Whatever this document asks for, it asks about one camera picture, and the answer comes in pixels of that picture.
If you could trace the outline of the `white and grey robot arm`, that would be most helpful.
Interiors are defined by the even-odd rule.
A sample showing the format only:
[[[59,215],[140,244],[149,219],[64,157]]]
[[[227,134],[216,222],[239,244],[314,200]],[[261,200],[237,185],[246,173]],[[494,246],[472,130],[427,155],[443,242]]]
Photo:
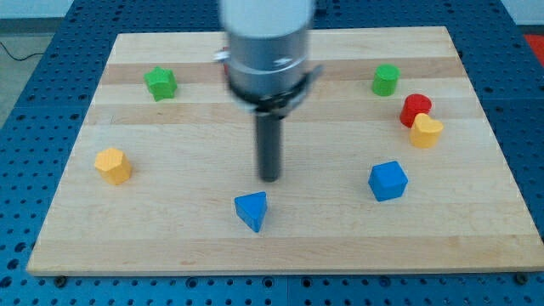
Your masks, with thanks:
[[[313,0],[219,0],[229,90],[256,116],[283,118],[302,104],[322,65],[307,67]]]

